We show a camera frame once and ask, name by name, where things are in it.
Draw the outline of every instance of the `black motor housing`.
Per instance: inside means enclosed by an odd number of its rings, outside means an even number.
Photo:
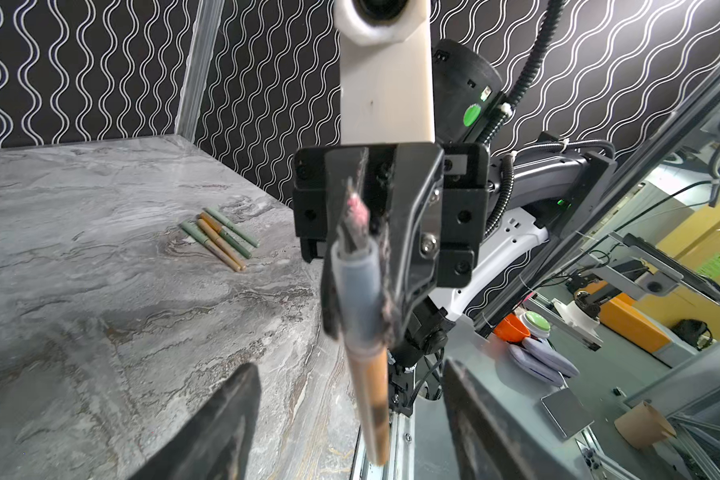
[[[500,95],[499,73],[480,55],[447,38],[432,51],[434,133],[440,144],[462,143]]]

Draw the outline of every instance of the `black bag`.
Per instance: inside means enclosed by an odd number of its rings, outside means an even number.
[[[704,345],[699,346],[699,338],[705,332],[709,332],[710,339]],[[700,320],[681,320],[672,327],[672,333],[697,350],[705,349],[712,344],[712,332],[706,322]]]

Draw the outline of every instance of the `green led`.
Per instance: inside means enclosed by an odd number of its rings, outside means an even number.
[[[470,127],[475,120],[478,119],[480,116],[480,111],[482,109],[480,108],[480,105],[478,104],[472,104],[470,105],[467,110],[464,112],[464,126]]]

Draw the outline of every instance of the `pen cap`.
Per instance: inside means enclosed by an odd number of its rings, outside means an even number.
[[[338,242],[331,248],[331,270],[341,311],[341,324],[347,348],[354,353],[378,349],[382,340],[382,274],[378,244],[369,241],[368,255],[343,260]]]
[[[210,240],[210,238],[208,238],[208,236],[205,235],[202,232],[202,230],[200,228],[198,228],[197,225],[194,225],[191,222],[186,222],[186,221],[182,222],[181,228],[182,228],[182,230],[187,232],[192,238],[194,238],[195,240],[197,240],[198,242],[200,242],[202,244],[207,242],[208,240]]]

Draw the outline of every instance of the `black wall with white wavy lines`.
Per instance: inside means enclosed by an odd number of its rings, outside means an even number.
[[[433,2],[432,41],[452,38],[514,80],[545,0]],[[280,201],[290,157],[338,142],[338,44],[319,0],[227,2],[196,142]],[[494,151],[542,129],[608,138],[620,160],[720,63],[720,0],[569,0],[542,74]]]
[[[173,133],[197,0],[0,0],[0,148]]]

